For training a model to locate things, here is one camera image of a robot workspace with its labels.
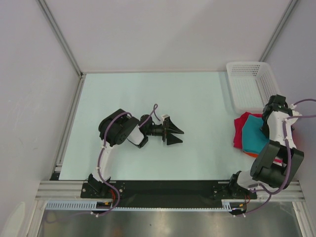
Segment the teal t shirt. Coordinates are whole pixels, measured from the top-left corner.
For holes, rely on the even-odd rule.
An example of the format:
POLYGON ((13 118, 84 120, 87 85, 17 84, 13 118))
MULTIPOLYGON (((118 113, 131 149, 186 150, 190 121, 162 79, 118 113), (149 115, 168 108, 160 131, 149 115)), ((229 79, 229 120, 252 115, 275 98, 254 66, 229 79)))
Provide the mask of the teal t shirt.
POLYGON ((249 115, 241 131, 242 149, 244 152, 259 154, 269 139, 261 131, 261 118, 249 115))

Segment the white plastic perforated basket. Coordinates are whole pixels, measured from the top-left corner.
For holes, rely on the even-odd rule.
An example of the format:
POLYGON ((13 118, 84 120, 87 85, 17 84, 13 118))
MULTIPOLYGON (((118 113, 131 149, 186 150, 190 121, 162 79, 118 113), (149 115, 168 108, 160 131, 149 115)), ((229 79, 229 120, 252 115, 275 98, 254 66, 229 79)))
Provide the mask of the white plastic perforated basket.
POLYGON ((238 114, 259 114, 271 96, 281 94, 275 75, 266 62, 230 62, 226 69, 233 107, 238 114))

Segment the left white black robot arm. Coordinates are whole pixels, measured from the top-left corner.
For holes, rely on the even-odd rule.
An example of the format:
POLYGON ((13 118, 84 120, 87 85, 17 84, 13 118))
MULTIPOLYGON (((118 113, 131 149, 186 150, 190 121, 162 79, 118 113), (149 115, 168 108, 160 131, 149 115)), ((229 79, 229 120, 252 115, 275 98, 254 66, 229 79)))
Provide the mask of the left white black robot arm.
POLYGON ((149 136, 161 137, 162 141, 170 146, 180 144, 183 141, 176 137, 184 134, 172 121, 169 115, 160 118, 156 115, 158 104, 154 104, 150 114, 142 115, 140 119, 131 113, 118 109, 105 119, 98 127, 99 137, 102 141, 101 151, 94 171, 87 179, 86 191, 82 195, 91 192, 92 198, 104 198, 114 189, 109 186, 111 178, 111 151, 123 144, 126 140, 137 148, 144 147, 149 136))

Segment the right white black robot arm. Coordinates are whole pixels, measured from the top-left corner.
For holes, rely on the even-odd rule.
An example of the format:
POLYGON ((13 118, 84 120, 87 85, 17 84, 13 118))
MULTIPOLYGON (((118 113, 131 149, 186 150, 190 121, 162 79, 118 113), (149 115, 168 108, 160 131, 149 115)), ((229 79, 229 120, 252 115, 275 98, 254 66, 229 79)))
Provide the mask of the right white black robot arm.
POLYGON ((243 194, 266 192, 276 195, 286 189, 304 160, 304 152, 297 149, 292 126, 302 115, 289 107, 286 98, 272 95, 265 105, 261 122, 254 128, 243 127, 242 138, 247 144, 264 143, 249 171, 231 176, 228 193, 233 198, 243 194))

